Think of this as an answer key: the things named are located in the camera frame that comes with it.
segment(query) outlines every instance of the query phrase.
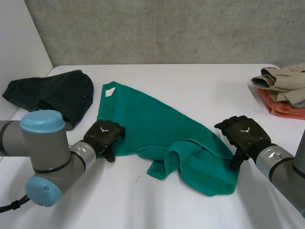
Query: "green towel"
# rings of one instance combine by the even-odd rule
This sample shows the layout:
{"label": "green towel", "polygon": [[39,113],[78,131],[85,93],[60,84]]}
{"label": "green towel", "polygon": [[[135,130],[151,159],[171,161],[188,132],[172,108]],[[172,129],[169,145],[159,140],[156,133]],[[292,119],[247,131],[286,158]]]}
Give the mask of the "green towel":
{"label": "green towel", "polygon": [[179,169],[186,184],[208,196],[235,191],[239,171],[229,169],[233,154],[228,147],[205,126],[157,99],[111,82],[103,86],[97,119],[126,128],[113,152],[154,160],[150,176],[164,179]]}

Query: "white wall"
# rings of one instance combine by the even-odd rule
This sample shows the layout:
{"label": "white wall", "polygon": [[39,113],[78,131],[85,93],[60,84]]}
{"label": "white wall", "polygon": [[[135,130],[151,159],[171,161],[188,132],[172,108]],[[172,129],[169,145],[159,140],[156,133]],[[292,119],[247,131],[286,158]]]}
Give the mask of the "white wall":
{"label": "white wall", "polygon": [[0,0],[0,120],[18,107],[2,98],[12,80],[45,77],[53,66],[23,0]]}

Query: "white table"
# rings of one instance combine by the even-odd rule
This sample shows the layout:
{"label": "white table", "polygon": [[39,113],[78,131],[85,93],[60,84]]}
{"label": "white table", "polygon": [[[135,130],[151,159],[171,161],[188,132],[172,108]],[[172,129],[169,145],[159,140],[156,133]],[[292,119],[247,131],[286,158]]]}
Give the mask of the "white table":
{"label": "white table", "polygon": [[[83,65],[60,66],[49,76],[81,69],[94,83],[94,103],[68,132],[81,140],[95,122],[102,85],[117,81],[147,93],[215,131],[233,115],[254,118],[273,142],[295,154],[305,122],[270,115],[248,88],[268,64]],[[13,119],[27,112],[20,109]],[[185,185],[174,172],[164,181],[146,174],[151,161],[137,155],[114,164],[99,159],[51,208],[29,202],[0,214],[1,229],[286,229],[305,228],[305,219],[258,171],[253,161],[241,167],[236,191],[207,197]],[[0,163],[0,206],[21,198],[33,175],[28,158]]]}

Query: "concrete wall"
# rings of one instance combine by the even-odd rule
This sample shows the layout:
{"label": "concrete wall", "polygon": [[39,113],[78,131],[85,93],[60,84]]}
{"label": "concrete wall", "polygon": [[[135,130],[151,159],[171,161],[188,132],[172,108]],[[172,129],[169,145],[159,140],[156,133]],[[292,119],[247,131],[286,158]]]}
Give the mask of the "concrete wall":
{"label": "concrete wall", "polygon": [[25,0],[54,66],[305,59],[303,0]]}
{"label": "concrete wall", "polygon": [[0,120],[10,120],[18,107],[2,94],[12,80],[45,77],[53,69],[23,0],[0,1]]}

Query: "towel label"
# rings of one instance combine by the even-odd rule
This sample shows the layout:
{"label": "towel label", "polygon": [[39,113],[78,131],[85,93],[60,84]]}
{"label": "towel label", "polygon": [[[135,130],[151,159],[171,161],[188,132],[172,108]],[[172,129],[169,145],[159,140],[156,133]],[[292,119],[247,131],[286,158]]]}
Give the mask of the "towel label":
{"label": "towel label", "polygon": [[113,92],[115,90],[115,87],[109,89],[109,90],[106,90],[105,91],[105,97],[109,97],[109,96],[112,96]]}

